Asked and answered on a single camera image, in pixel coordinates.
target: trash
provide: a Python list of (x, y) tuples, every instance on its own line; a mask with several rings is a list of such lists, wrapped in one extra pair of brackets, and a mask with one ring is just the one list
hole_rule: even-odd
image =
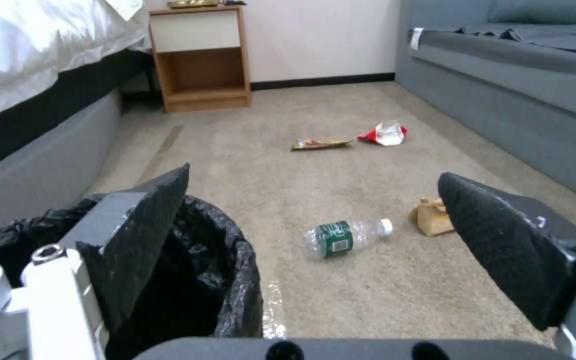
[(377, 239), (393, 233), (393, 223), (384, 218), (379, 221), (338, 221), (307, 230), (306, 247), (319, 258), (366, 248)]
[(433, 201), (421, 198), (419, 205), (410, 212), (410, 221), (426, 237), (435, 237), (436, 235), (455, 231), (450, 217), (446, 214), (446, 207), (441, 198)]
[(286, 339), (284, 325), (284, 299), (279, 280), (270, 280), (263, 292), (263, 337), (265, 339)]
[(319, 141), (315, 139), (297, 139), (297, 141), (292, 144), (292, 151), (345, 148), (352, 142), (352, 140)]
[(408, 129), (397, 121), (384, 121), (367, 134), (357, 136), (357, 139), (382, 146), (394, 146), (402, 144), (407, 133)]

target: bolt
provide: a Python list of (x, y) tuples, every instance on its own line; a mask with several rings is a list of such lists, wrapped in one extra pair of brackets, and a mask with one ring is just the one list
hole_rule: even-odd
[(52, 260), (66, 256), (66, 249), (60, 244), (47, 244), (36, 249), (30, 256), (35, 265), (41, 265)]

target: nightstand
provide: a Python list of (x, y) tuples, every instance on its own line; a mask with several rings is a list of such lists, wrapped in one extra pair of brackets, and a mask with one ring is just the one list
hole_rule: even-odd
[(151, 11), (150, 37), (167, 112), (250, 106), (242, 6)]

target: plastic water bottle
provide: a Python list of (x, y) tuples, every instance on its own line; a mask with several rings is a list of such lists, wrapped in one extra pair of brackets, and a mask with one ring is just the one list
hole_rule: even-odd
[(306, 246), (320, 258), (366, 248), (377, 239), (393, 233), (390, 219), (378, 221), (338, 221), (307, 230), (304, 233)]

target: green bottle label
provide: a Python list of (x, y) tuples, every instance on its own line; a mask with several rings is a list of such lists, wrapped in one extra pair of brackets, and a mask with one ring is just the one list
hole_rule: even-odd
[(347, 221), (317, 226), (317, 235), (326, 247), (324, 254), (326, 258), (334, 254), (347, 253), (353, 248), (353, 233)]

